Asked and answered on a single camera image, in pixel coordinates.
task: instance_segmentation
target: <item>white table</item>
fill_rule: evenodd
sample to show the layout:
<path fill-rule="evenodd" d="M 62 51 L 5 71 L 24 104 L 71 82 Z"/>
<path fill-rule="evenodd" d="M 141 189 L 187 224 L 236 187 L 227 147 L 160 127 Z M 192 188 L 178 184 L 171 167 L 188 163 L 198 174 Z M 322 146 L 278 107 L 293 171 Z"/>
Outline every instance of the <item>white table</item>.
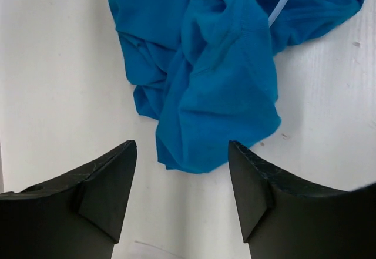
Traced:
<path fill-rule="evenodd" d="M 1 0 L 0 141 L 5 190 L 20 191 L 127 139 L 139 157 L 122 240 L 186 259 L 250 258 L 228 165 L 201 176 L 156 161 L 156 122 L 139 117 L 107 0 Z M 283 118 L 254 147 L 311 181 L 376 181 L 376 0 L 320 40 L 276 57 Z"/>

